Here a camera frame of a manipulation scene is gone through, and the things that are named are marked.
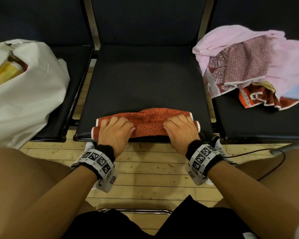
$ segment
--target thigh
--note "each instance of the thigh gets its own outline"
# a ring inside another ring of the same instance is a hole
[[[69,172],[69,167],[57,162],[0,148],[0,233]],[[85,202],[79,214],[93,209]]]
[[[275,168],[282,159],[283,156],[279,155],[273,158],[254,160],[240,164],[237,168],[252,178],[259,179]],[[299,209],[299,149],[287,151],[282,165],[260,180],[260,183]],[[224,199],[219,201],[215,207],[230,208]]]

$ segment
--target row of chairs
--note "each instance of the row of chairs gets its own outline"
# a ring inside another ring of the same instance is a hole
[[[299,142],[299,104],[285,111],[244,109],[238,91],[213,99],[211,123],[196,44],[206,0],[91,0],[101,47],[96,53],[83,0],[0,0],[0,41],[37,40],[67,62],[64,102],[32,140],[90,141],[99,117],[167,107],[192,112],[202,139],[218,132],[227,144]],[[299,40],[299,0],[214,0],[207,32],[230,24],[283,30]],[[80,120],[73,120],[92,56],[97,61]],[[168,142],[165,136],[137,142]]]

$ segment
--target black cable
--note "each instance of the black cable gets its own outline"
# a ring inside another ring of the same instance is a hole
[[[243,156],[243,155],[247,155],[247,154],[252,154],[252,153],[255,153],[255,152],[260,152],[260,151],[266,151],[266,150],[277,150],[279,152],[281,152],[283,154],[283,160],[276,166],[274,167],[271,171],[269,171],[268,173],[266,173],[264,176],[260,177],[257,181],[260,181],[262,180],[264,177],[266,177],[267,175],[271,174],[272,172],[274,172],[276,169],[278,169],[280,167],[280,165],[283,164],[283,162],[285,161],[286,159],[286,154],[282,151],[282,150],[279,150],[277,148],[264,148],[264,149],[259,149],[259,150],[255,150],[255,151],[252,151],[252,152],[247,152],[247,153],[244,153],[244,154],[239,154],[239,155],[234,155],[234,156],[230,156],[230,157],[223,157],[223,158],[235,158],[235,157],[239,157],[239,156]]]

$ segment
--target chair backrest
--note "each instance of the chair backrest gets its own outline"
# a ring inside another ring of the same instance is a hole
[[[101,44],[197,42],[206,0],[91,0]]]
[[[281,30],[299,40],[299,0],[215,0],[208,32],[240,24],[254,31]]]
[[[83,0],[0,0],[0,41],[92,45]]]

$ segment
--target black shorts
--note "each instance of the black shorts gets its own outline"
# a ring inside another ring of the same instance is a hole
[[[66,238],[153,237],[121,212],[91,211],[75,217]],[[168,217],[155,237],[164,238],[258,238],[232,209],[208,208],[188,196]]]

